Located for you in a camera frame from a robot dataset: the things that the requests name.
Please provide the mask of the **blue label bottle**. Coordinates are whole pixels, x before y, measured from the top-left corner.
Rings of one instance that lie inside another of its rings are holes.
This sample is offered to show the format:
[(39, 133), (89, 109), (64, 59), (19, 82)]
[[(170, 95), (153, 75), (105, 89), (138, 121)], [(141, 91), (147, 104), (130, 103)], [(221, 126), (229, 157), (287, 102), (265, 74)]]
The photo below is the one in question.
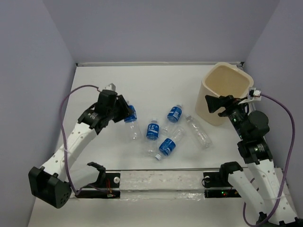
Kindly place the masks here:
[(162, 126), (162, 133), (164, 135), (169, 135), (174, 130), (175, 126), (177, 125), (181, 115), (182, 115), (182, 104), (176, 104), (171, 108), (168, 112), (165, 121)]
[(126, 134), (129, 140), (140, 140), (142, 133), (138, 123), (135, 107), (128, 100), (126, 102), (132, 110), (132, 114), (124, 119)]
[(152, 118), (152, 120), (147, 125), (147, 130), (145, 134), (145, 150), (149, 156), (152, 156), (157, 149), (157, 141), (160, 134), (160, 126), (157, 118)]
[(159, 146), (159, 151), (155, 155), (156, 160), (169, 157), (176, 149), (177, 145), (183, 140), (186, 132), (183, 127), (177, 126), (169, 138), (166, 138)]

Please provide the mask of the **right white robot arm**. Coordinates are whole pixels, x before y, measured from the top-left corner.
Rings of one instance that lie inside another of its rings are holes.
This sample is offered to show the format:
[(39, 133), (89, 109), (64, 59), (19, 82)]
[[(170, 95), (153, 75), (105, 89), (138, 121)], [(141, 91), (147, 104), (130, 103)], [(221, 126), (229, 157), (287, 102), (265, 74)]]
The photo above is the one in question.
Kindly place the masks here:
[(261, 111), (246, 112), (249, 102), (260, 100), (263, 94), (253, 91), (246, 98), (233, 96), (214, 97), (206, 95), (208, 110), (216, 112), (220, 108), (220, 117), (228, 117), (236, 130), (240, 142), (238, 150), (257, 184), (255, 188), (245, 176), (237, 162), (221, 165), (218, 180), (222, 185), (231, 185), (244, 200), (244, 206), (250, 206), (258, 216), (257, 227), (301, 227), (303, 220), (291, 207), (283, 189), (288, 170), (285, 164), (283, 177), (278, 179), (273, 156), (264, 136), (269, 132), (268, 117)]

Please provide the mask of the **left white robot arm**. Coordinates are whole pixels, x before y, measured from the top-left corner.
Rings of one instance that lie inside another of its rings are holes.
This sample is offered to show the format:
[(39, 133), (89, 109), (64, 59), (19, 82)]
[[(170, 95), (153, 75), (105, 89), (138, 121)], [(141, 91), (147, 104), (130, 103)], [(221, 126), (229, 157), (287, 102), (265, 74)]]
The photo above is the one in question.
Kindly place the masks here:
[(99, 187), (106, 178), (106, 168), (89, 162), (72, 178), (70, 168), (86, 146), (108, 126), (133, 113), (122, 95), (113, 90), (100, 91), (98, 100), (79, 117), (69, 136), (63, 135), (62, 146), (40, 167), (28, 173), (32, 195), (59, 209), (72, 193), (78, 194), (85, 186)]

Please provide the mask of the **beige plastic bin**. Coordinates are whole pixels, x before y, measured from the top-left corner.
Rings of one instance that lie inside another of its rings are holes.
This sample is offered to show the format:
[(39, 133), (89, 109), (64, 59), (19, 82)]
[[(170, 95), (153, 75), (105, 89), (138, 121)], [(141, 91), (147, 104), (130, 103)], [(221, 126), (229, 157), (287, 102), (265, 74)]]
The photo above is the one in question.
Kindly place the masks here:
[(220, 126), (228, 121), (227, 117), (219, 117), (220, 108), (215, 113), (209, 113), (205, 96), (214, 97), (232, 95), (243, 98), (248, 89), (254, 85), (253, 78), (243, 70), (226, 62), (219, 62), (204, 76), (198, 93), (195, 112), (213, 126)]

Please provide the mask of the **clear unlabelled bottle right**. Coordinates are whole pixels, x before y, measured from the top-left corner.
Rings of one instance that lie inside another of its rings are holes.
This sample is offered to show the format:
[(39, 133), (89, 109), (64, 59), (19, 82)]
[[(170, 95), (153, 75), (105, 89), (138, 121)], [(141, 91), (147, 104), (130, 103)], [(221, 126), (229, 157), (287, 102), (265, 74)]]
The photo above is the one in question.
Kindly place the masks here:
[(212, 146), (212, 141), (206, 134), (202, 125), (197, 121), (194, 117), (189, 114), (185, 115), (186, 123), (189, 127), (190, 132), (194, 136), (197, 145), (202, 149), (205, 150)]

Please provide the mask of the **blue label bottle front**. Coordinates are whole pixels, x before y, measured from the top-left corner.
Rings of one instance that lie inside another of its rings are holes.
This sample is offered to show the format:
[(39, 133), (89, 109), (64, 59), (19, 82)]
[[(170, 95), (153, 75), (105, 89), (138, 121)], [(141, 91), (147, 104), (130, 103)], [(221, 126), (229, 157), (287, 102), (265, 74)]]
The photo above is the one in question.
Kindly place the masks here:
[(183, 127), (177, 126), (169, 138), (166, 138), (159, 146), (159, 151), (155, 155), (156, 160), (169, 157), (176, 149), (177, 145), (183, 140), (186, 132)]

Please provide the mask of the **aluminium table rail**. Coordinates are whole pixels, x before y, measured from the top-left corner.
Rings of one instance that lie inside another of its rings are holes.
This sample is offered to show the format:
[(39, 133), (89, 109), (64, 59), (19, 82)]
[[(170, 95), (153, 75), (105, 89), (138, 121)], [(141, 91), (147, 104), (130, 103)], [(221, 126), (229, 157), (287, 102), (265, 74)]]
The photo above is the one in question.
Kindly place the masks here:
[(77, 67), (105, 67), (105, 66), (178, 66), (178, 65), (215, 65), (216, 61), (159, 61), (159, 62), (78, 62)]

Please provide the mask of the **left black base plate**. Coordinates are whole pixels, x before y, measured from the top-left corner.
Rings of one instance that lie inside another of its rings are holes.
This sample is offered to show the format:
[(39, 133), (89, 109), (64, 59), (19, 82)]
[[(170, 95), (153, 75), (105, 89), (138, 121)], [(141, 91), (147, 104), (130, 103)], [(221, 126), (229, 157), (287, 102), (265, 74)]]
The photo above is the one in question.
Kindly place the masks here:
[(106, 172), (102, 182), (85, 186), (75, 197), (78, 199), (118, 199), (121, 193), (120, 178), (120, 172)]

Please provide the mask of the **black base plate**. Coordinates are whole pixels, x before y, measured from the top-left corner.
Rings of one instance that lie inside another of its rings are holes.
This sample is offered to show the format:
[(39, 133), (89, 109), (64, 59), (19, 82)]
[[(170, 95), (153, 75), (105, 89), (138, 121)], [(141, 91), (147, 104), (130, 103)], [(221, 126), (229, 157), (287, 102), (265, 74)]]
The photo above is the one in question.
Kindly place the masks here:
[(240, 194), (228, 182), (221, 179), (219, 172), (204, 172), (201, 181), (205, 198), (240, 198)]
[(118, 199), (121, 193), (120, 178), (120, 172), (106, 172), (102, 182), (85, 186), (75, 197), (78, 199)]

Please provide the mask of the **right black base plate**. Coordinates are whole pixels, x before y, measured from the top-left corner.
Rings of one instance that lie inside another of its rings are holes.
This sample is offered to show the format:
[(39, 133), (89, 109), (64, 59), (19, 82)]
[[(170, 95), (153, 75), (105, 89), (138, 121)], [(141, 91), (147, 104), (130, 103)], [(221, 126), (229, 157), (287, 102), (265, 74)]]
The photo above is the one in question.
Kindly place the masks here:
[(240, 198), (240, 194), (228, 182), (221, 179), (219, 172), (204, 172), (201, 181), (205, 198)]

